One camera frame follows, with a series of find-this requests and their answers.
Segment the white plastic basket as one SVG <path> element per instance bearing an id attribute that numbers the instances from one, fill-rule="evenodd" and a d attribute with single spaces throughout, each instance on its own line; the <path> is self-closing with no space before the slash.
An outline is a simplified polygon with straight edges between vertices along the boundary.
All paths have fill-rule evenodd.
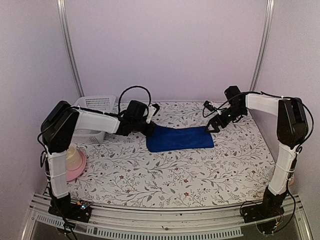
<path id="1" fill-rule="evenodd" d="M 99 144 L 106 133 L 117 132 L 120 121 L 111 116 L 116 97 L 113 95 L 84 96 L 74 106 L 79 108 L 79 117 L 71 142 L 74 144 Z"/>

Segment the blue towel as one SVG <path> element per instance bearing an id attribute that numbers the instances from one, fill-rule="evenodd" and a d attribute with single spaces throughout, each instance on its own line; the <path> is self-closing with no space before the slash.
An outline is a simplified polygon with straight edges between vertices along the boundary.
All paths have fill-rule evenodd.
<path id="1" fill-rule="evenodd" d="M 152 153 L 187 149 L 210 149 L 214 141 L 204 126 L 170 128 L 157 126 L 146 138 L 146 147 Z"/>

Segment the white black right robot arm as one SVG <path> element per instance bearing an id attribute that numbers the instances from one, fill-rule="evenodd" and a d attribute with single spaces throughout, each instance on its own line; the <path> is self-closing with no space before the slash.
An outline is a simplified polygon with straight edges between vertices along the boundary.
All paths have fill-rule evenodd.
<path id="1" fill-rule="evenodd" d="M 298 97 L 276 96 L 264 92 L 241 92 L 236 86 L 229 86 L 224 91 L 226 104 L 214 106 L 205 101 L 203 106 L 209 110 L 210 120 L 205 127 L 208 133 L 218 133 L 229 123 L 238 122 L 249 110 L 273 115 L 277 119 L 276 137 L 278 155 L 274 172 L 266 187 L 261 204 L 244 207 L 243 215 L 260 215 L 269 218 L 283 212 L 282 203 L 289 194 L 289 180 L 295 172 L 298 154 L 304 142 L 311 136 L 314 126 L 308 125 L 312 114 Z"/>

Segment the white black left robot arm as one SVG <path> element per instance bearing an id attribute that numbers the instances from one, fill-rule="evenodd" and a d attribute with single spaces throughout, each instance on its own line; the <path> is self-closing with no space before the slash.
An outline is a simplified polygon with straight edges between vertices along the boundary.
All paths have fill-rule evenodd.
<path id="1" fill-rule="evenodd" d="M 64 100 L 57 103 L 41 124 L 37 139 L 47 153 L 50 188 L 53 198 L 58 199 L 54 207 L 63 217 L 70 217 L 75 211 L 74 205 L 65 199 L 69 195 L 67 150 L 74 132 L 89 130 L 120 136 L 140 132 L 148 137 L 156 128 L 152 117 L 159 109 L 156 103 L 146 105 L 137 100 L 130 101 L 127 109 L 118 114 L 72 106 Z"/>

